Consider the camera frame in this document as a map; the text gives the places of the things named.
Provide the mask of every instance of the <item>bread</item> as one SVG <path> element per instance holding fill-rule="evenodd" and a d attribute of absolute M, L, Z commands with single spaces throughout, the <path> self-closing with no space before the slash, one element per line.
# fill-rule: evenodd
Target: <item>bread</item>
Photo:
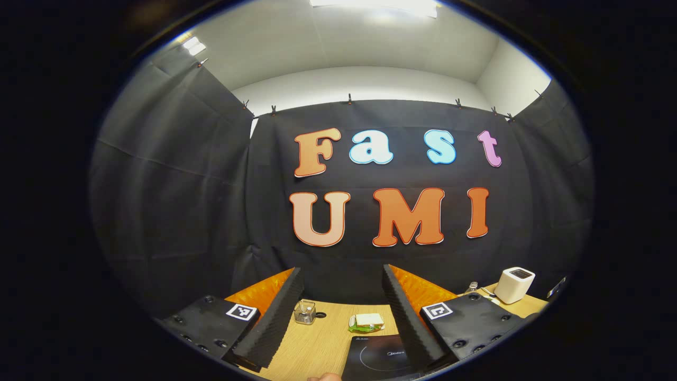
<path fill-rule="evenodd" d="M 358 327 L 380 327 L 383 325 L 383 318 L 378 313 L 363 313 L 355 315 L 355 321 Z"/>

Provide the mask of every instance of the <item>wooden table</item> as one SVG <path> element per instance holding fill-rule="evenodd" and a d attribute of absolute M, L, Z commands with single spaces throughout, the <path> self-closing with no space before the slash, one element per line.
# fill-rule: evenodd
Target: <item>wooden table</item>
<path fill-rule="evenodd" d="M 493 292 L 496 284 L 485 287 Z M 520 317 L 526 317 L 545 307 L 547 302 L 525 296 L 513 304 L 500 306 Z M 315 302 L 317 312 L 327 314 L 325 318 L 317 318 L 311 325 L 303 325 L 294 321 L 290 314 L 289 326 L 282 343 L 268 368 L 254 373 L 273 381 L 305 380 L 308 377 L 320 377 L 326 372 L 342 374 L 348 357 L 351 338 L 358 335 L 382 336 L 396 335 L 397 326 L 390 310 L 384 305 L 356 305 Z M 380 313 L 385 322 L 385 329 L 370 334 L 352 333 L 348 331 L 348 319 L 360 313 Z"/>

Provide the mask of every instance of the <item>ceiling light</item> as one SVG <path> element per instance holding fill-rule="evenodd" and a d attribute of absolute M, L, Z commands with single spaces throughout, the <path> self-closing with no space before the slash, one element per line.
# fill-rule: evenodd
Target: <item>ceiling light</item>
<path fill-rule="evenodd" d="M 437 18 L 437 2 L 432 0 L 310 0 L 314 7 L 343 5 L 347 7 L 385 7 L 402 9 L 413 14 Z"/>
<path fill-rule="evenodd" d="M 189 39 L 188 41 L 183 43 L 183 47 L 186 49 L 190 49 L 191 47 L 194 47 L 195 45 L 198 45 L 200 43 L 200 40 L 198 40 L 197 37 L 193 37 Z"/>
<path fill-rule="evenodd" d="M 200 53 L 202 50 L 205 50 L 207 47 L 204 46 L 203 43 L 198 43 L 198 45 L 195 45 L 194 47 L 191 47 L 188 50 L 188 53 L 190 53 L 191 56 L 195 56 L 197 53 Z"/>

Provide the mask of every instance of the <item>white ceiling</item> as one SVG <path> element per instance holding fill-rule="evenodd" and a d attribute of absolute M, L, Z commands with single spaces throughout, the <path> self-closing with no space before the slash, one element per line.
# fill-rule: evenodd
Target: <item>white ceiling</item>
<path fill-rule="evenodd" d="M 309 0 L 254 0 L 190 31 L 197 55 L 228 89 L 337 66 L 390 66 L 477 82 L 498 36 L 447 7 L 437 18 L 399 9 L 315 7 Z"/>

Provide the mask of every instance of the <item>white container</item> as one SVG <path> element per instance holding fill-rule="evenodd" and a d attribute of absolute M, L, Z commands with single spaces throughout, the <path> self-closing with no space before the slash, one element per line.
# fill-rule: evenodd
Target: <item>white container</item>
<path fill-rule="evenodd" d="M 524 298 L 534 278 L 536 274 L 521 267 L 503 270 L 494 293 L 505 304 L 515 303 Z"/>

